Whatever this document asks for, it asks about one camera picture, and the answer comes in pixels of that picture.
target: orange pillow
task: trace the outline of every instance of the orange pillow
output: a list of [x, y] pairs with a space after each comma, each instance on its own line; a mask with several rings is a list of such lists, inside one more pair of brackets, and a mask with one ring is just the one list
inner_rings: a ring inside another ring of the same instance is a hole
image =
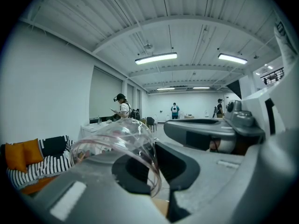
[[23, 146], [26, 165], [43, 161], [37, 139], [23, 142]]
[[5, 144], [5, 159], [9, 169], [27, 172], [23, 143]]

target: window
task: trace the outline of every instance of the window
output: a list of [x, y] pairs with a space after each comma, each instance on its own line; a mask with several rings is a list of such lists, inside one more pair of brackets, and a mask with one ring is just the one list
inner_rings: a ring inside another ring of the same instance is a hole
[[90, 87], [89, 118], [112, 116], [110, 108], [119, 110], [113, 98], [121, 93], [122, 81], [95, 68]]

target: fluorescent light fixture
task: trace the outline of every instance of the fluorescent light fixture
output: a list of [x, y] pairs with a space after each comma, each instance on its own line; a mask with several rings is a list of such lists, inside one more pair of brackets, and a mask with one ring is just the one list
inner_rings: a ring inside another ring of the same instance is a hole
[[210, 87], [193, 87], [193, 89], [210, 89]]
[[140, 58], [140, 59], [135, 60], [135, 63], [137, 65], [141, 65], [141, 64], [145, 64], [145, 63], [149, 63], [149, 62], [175, 59], [177, 57], [178, 57], [178, 54], [176, 52], [171, 52], [171, 53], [165, 53], [165, 54], [159, 54], [159, 55]]
[[241, 64], [246, 64], [247, 63], [247, 60], [245, 60], [245, 59], [238, 58], [236, 56], [226, 55], [226, 54], [223, 54], [223, 53], [219, 54], [218, 59], [227, 60], [227, 61], [231, 61], [231, 62], [238, 62], [238, 63], [241, 63]]
[[174, 90], [174, 88], [158, 88], [157, 91]]

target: paper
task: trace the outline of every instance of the paper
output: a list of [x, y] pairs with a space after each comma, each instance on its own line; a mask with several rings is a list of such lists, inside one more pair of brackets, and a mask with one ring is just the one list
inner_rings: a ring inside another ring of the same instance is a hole
[[119, 112], [117, 112], [116, 110], [114, 110], [114, 109], [112, 109], [112, 108], [110, 108], [114, 113], [117, 113], [117, 114], [119, 114]]

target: woman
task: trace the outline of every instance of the woman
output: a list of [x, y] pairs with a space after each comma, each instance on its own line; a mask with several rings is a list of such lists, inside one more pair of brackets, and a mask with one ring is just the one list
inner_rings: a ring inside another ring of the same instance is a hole
[[118, 94], [116, 100], [120, 103], [120, 111], [112, 110], [114, 113], [117, 113], [121, 119], [129, 117], [131, 113], [131, 105], [128, 103], [127, 98], [123, 94]]

